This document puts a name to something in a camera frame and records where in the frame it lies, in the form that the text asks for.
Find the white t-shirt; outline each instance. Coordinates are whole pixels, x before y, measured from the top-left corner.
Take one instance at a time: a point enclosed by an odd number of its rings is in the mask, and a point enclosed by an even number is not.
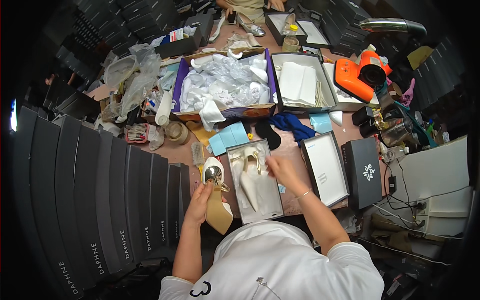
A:
[[[259,285],[258,277],[267,287]],[[343,242],[324,256],[297,227],[259,221],[226,236],[212,267],[195,284],[163,278],[159,300],[251,300],[254,295],[254,300],[375,300],[383,290],[363,246]]]

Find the purple box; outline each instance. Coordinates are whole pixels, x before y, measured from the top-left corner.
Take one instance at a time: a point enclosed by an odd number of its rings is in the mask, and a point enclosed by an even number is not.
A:
[[[273,113],[276,108],[276,103],[274,102],[274,97],[276,97],[276,85],[274,77],[274,68],[272,66],[272,60],[270,59],[270,53],[267,48],[243,48],[243,56],[249,57],[250,54],[257,55],[265,52],[265,59],[267,61],[267,76],[268,76],[268,87],[270,88],[270,99],[268,104],[257,104],[256,107],[233,107],[226,108],[221,111],[222,115],[228,120],[233,118],[242,118],[242,119],[254,119],[254,118],[266,118],[273,116]],[[179,65],[179,70],[177,73],[177,81],[175,82],[175,88],[173,91],[173,101],[175,107],[172,109],[174,113],[182,121],[201,121],[198,111],[192,111],[189,113],[180,113],[180,95],[181,95],[181,86],[183,79],[187,76],[190,67],[190,61],[196,57],[202,57],[211,55],[214,53],[222,54],[227,56],[225,52],[208,52],[208,53],[198,53],[182,58]]]

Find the hand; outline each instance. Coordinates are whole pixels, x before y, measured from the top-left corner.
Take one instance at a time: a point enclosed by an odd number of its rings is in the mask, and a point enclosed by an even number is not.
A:
[[[280,12],[285,11],[285,7],[283,6],[283,1],[282,0],[268,0],[268,6],[267,9],[270,9],[272,5],[276,8],[276,10]]]
[[[225,19],[228,18],[228,15],[229,14],[233,14],[233,7],[229,6],[226,10],[225,10]]]
[[[308,190],[308,187],[298,178],[291,160],[279,156],[267,156],[266,164],[268,175],[277,178],[297,197]]]
[[[200,183],[198,188],[193,192],[192,199],[188,205],[187,212],[185,213],[184,223],[191,223],[200,226],[205,222],[205,212],[207,211],[207,200],[213,190],[213,183],[207,182],[207,184]]]

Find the table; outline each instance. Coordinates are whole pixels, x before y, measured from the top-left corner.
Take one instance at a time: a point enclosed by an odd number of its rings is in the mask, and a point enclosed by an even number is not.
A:
[[[276,44],[276,41],[273,38],[272,34],[270,33],[270,30],[268,29],[268,27],[264,24],[262,25],[262,27],[265,29],[266,35],[263,37],[257,37],[256,38],[257,41],[263,47],[268,48],[270,53],[281,52],[282,48]],[[226,44],[227,38],[231,37],[233,32],[242,34],[242,35],[245,34],[245,31],[243,30],[243,28],[240,28],[237,25],[224,25],[220,30],[220,36],[218,37],[217,41],[214,44],[209,44],[206,48],[211,48],[211,47],[215,47],[218,49],[222,48]],[[334,61],[339,58],[343,58],[339,55],[330,53],[329,49],[322,49],[322,54],[324,54],[324,56]],[[332,128],[333,128],[339,147],[341,147],[341,145],[345,144],[348,141],[362,138],[358,127],[353,125],[352,123],[351,115],[352,115],[351,112],[343,113],[342,126],[338,126],[332,122]],[[300,119],[300,121],[302,124],[309,126],[310,128],[312,127],[310,125],[309,119]],[[272,151],[272,155],[284,156],[291,159],[296,168],[298,176],[309,187],[311,187],[312,184],[310,181],[310,177],[305,167],[305,163],[301,158],[300,148],[298,148],[297,143],[293,139],[293,134],[291,132],[281,131],[278,128],[275,128],[274,130],[280,135],[280,137],[282,138],[282,142],[279,148]],[[254,141],[260,139],[260,137],[255,133],[255,128],[253,126],[252,126],[252,134],[253,134]],[[195,181],[198,180],[200,182],[200,172],[193,165],[192,151],[191,151],[191,145],[193,142],[196,142],[196,141],[197,139],[193,134],[189,142],[185,145],[178,145],[175,142],[165,139],[164,144],[159,149],[154,151],[154,153],[158,153],[161,156],[168,158],[168,161],[170,163],[181,162],[190,167],[191,192],[193,192],[193,186],[195,184]],[[141,147],[145,151],[150,152],[147,144],[142,145]],[[209,156],[213,156],[213,155],[205,151],[205,158]],[[226,155],[222,155],[220,157],[220,160],[223,166],[225,167],[225,184],[227,184],[229,187],[233,187],[232,177],[230,174],[230,170],[228,169],[228,161],[227,161]],[[380,174],[384,174],[385,169],[386,169],[385,165],[380,164]],[[383,195],[385,195],[386,193],[384,190],[383,176],[382,176],[382,191],[383,191]],[[235,218],[239,218],[240,217],[239,207],[238,207],[235,192],[233,191],[233,189],[230,192],[223,193],[223,195],[226,198],[227,203],[230,205],[232,209],[233,216]],[[282,205],[283,205],[283,209],[286,216],[302,214],[300,205],[298,201],[295,199],[291,191],[286,190],[285,194],[281,194],[281,199],[282,199]],[[332,206],[331,209],[337,209],[337,208],[347,207],[347,206],[348,206],[348,200],[344,199],[343,201]]]

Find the power adapter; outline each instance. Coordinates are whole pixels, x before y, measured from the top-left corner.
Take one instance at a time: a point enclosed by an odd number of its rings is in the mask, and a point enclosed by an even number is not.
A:
[[[396,176],[390,176],[388,178],[388,193],[391,195],[395,192],[396,192]]]

